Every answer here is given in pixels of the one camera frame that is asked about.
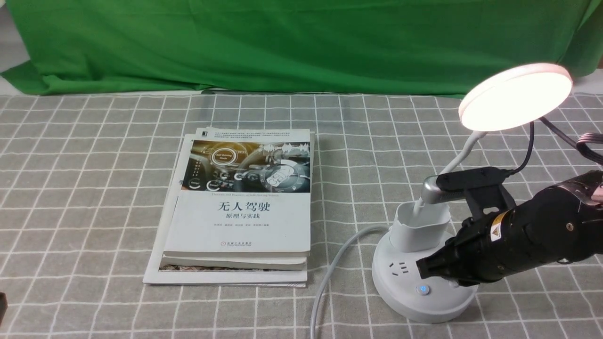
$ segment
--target stack of books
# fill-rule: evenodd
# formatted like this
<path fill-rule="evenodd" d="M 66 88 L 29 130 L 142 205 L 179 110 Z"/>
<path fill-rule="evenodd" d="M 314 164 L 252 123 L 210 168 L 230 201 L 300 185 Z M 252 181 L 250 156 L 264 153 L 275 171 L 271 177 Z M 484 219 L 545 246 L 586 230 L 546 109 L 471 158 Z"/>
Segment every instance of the stack of books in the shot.
<path fill-rule="evenodd" d="M 313 153 L 309 130 L 186 135 L 144 282 L 304 287 Z"/>

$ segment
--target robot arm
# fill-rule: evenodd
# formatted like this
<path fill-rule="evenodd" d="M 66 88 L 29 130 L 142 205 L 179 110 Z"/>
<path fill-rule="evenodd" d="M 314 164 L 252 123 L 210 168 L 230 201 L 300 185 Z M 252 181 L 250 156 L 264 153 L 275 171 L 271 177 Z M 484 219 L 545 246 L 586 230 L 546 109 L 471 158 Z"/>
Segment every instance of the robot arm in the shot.
<path fill-rule="evenodd" d="M 482 171 L 478 180 L 475 173 L 463 173 L 467 171 L 437 178 L 440 189 L 452 195 L 462 192 L 473 216 L 463 221 L 461 230 L 444 247 L 417 261 L 421 278 L 440 276 L 472 286 L 551 262 L 582 261 L 603 254 L 603 171 L 552 185 L 515 206 L 501 185 L 505 176 L 499 171 L 504 170 L 489 170 L 485 174 L 483 169 L 470 170 Z M 474 179 L 458 184 L 462 177 Z M 498 207 L 501 212 L 484 214 L 486 207 Z"/>

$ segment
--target white lamp base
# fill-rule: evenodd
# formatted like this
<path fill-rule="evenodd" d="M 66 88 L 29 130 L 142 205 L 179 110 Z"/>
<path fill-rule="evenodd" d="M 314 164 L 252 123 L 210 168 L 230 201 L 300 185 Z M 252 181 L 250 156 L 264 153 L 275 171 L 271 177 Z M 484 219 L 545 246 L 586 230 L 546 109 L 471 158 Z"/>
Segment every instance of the white lamp base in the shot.
<path fill-rule="evenodd" d="M 452 235 L 444 232 L 435 248 L 412 253 L 394 248 L 390 235 L 391 231 L 381 238 L 373 257 L 373 281 L 385 303 L 406 318 L 426 324 L 447 322 L 463 313 L 478 287 L 459 287 L 441 277 L 423 280 L 416 264 Z"/>

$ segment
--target green backdrop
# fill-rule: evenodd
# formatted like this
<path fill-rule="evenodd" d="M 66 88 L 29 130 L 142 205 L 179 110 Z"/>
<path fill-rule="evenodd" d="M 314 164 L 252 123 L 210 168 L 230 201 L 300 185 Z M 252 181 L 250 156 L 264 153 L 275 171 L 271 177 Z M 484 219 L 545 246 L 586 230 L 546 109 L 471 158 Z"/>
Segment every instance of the green backdrop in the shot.
<path fill-rule="evenodd" d="M 529 62 L 603 54 L 601 0 L 8 0 L 30 94 L 466 93 Z"/>

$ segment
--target warning label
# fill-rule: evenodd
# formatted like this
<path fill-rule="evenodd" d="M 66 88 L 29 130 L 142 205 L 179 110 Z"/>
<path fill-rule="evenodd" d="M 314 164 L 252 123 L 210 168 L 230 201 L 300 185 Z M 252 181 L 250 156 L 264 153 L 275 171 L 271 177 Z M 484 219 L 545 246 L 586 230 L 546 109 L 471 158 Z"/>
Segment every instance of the warning label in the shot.
<path fill-rule="evenodd" d="M 492 222 L 492 226 L 490 227 L 490 241 L 497 241 L 502 238 L 500 224 L 502 223 L 502 219 L 505 217 L 507 212 L 503 212 L 494 218 Z"/>

